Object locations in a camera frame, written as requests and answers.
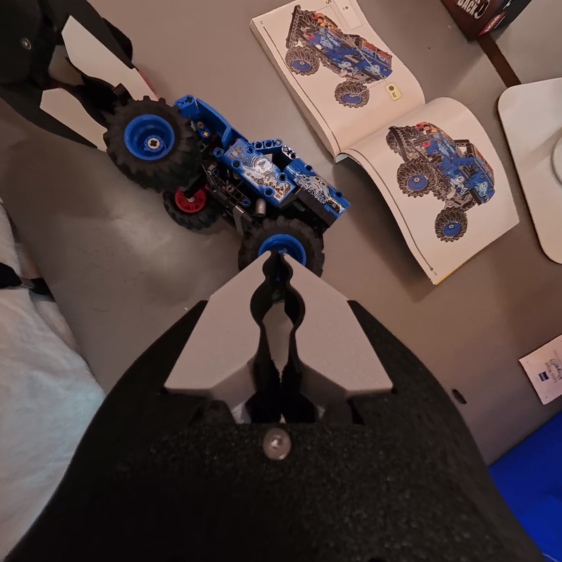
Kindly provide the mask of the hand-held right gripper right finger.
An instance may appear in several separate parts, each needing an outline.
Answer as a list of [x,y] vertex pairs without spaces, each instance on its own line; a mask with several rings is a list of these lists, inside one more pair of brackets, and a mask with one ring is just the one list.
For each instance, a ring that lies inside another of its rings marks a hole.
[[393,390],[350,301],[288,254],[278,256],[292,322],[281,381],[282,416],[313,423],[329,406]]

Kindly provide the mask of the open lego instruction booklet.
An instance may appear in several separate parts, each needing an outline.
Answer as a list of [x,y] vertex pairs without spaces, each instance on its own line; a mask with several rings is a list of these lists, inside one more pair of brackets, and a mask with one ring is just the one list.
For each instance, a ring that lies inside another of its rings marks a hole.
[[357,1],[291,1],[249,25],[334,161],[369,174],[432,284],[519,223],[481,123],[452,98],[427,102]]

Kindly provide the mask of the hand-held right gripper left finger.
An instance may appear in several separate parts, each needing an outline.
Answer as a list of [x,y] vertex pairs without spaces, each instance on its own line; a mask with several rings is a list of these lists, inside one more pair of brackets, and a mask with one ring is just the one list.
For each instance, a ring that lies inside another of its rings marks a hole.
[[279,266],[279,253],[266,252],[210,296],[165,382],[167,391],[241,407],[254,423],[280,420],[280,374],[263,323]]

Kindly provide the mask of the dark cardboard box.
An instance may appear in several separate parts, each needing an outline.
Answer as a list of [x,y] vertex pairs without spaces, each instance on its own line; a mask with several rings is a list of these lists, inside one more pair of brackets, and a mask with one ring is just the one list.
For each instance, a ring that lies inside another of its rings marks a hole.
[[531,1],[441,1],[468,41],[510,25]]

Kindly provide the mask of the blue lego monster truck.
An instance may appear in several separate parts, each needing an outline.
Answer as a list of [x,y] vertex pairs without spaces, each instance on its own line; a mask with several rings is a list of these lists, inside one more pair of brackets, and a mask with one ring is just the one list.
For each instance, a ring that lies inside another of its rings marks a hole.
[[325,231],[349,202],[279,138],[251,142],[217,110],[187,95],[118,101],[105,115],[106,151],[188,230],[220,218],[242,235],[238,268],[279,251],[320,277]]

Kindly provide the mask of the bright blue object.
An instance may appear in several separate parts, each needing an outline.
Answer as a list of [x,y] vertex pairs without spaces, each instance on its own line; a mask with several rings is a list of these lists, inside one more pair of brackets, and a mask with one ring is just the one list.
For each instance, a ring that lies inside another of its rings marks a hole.
[[561,413],[489,467],[523,528],[548,561],[561,561]]

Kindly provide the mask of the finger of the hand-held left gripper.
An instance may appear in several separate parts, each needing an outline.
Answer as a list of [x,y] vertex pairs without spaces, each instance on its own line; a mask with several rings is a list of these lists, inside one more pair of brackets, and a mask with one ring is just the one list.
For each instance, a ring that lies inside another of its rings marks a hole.
[[99,15],[61,16],[69,71],[61,78],[62,108],[115,108],[129,101],[159,101],[135,65],[129,38]]
[[46,78],[46,89],[39,108],[76,133],[85,143],[106,151],[104,135],[117,102],[115,88],[121,82],[89,75],[81,75],[80,79],[80,83],[68,83]]

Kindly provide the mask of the person's white shirt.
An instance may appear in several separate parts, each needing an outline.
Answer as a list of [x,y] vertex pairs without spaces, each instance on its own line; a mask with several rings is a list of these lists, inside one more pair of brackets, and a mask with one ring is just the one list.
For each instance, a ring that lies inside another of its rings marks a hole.
[[58,305],[1,289],[1,561],[60,484],[104,392]]

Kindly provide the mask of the small white printed card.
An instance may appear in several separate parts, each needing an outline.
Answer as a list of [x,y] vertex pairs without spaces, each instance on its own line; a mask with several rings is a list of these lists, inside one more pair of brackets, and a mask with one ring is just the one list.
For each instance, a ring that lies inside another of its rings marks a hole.
[[561,396],[561,335],[519,359],[541,403]]

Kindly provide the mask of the white rounded board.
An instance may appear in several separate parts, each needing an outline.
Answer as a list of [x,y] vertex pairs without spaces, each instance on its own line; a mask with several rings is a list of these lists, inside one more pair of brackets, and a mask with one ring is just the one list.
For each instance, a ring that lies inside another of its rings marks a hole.
[[497,108],[539,243],[561,263],[561,78],[510,87]]

